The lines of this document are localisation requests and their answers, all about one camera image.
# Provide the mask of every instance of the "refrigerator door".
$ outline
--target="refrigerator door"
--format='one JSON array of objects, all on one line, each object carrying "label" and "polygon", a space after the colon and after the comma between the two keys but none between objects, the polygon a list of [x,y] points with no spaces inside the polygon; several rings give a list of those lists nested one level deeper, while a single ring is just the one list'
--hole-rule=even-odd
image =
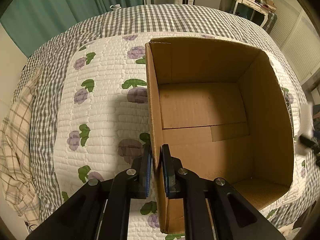
[{"label": "refrigerator door", "polygon": [[194,5],[219,9],[221,0],[195,0]]}]

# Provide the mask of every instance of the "plaid shirt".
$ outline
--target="plaid shirt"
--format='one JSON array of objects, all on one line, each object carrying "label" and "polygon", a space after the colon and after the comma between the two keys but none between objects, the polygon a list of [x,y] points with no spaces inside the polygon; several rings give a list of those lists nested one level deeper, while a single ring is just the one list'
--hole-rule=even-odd
[{"label": "plaid shirt", "polygon": [[33,227],[40,224],[39,198],[32,183],[29,134],[33,97],[39,71],[20,92],[0,126],[0,178],[4,197]]}]

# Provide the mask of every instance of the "open cardboard box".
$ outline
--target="open cardboard box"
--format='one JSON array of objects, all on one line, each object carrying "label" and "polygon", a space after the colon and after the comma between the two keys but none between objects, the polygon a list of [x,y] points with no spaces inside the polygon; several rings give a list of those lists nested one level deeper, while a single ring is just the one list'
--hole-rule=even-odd
[{"label": "open cardboard box", "polygon": [[156,38],[146,44],[146,60],[162,232],[184,232],[182,199],[165,196],[163,144],[184,168],[225,178],[258,210],[289,190],[292,127],[265,52],[224,40]]}]

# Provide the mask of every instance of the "green curtain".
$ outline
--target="green curtain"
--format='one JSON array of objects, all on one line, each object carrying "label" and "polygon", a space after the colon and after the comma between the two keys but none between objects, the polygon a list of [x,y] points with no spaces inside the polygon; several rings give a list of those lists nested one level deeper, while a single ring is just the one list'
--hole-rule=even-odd
[{"label": "green curtain", "polygon": [[110,5],[130,7],[142,3],[142,0],[13,0],[0,22],[29,57],[43,43],[76,23],[111,11]]}]

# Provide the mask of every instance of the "gingham fabric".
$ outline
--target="gingham fabric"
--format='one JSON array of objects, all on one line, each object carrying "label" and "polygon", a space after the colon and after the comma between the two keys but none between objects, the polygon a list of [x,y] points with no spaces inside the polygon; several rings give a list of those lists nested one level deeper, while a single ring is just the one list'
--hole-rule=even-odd
[{"label": "gingham fabric", "polygon": [[[60,97],[71,57],[81,46],[99,38],[164,31],[207,33],[231,38],[271,52],[290,77],[297,92],[299,105],[306,103],[298,79],[280,49],[261,27],[246,19],[206,7],[167,4],[118,9],[78,23],[34,52],[22,71],[14,95],[15,99],[33,71],[41,65],[43,75],[36,89],[30,133],[30,153],[34,184],[41,204],[41,221],[62,204],[52,153]],[[271,222],[277,228],[295,221],[318,198],[320,171],[312,154],[306,157],[306,171],[306,190],[300,199],[278,208],[272,217]]]},{"label": "gingham fabric", "polygon": [[39,74],[22,89],[0,127],[0,178],[4,198],[19,216],[25,217],[31,228],[40,224],[40,203],[32,182],[29,151],[33,97]]}]

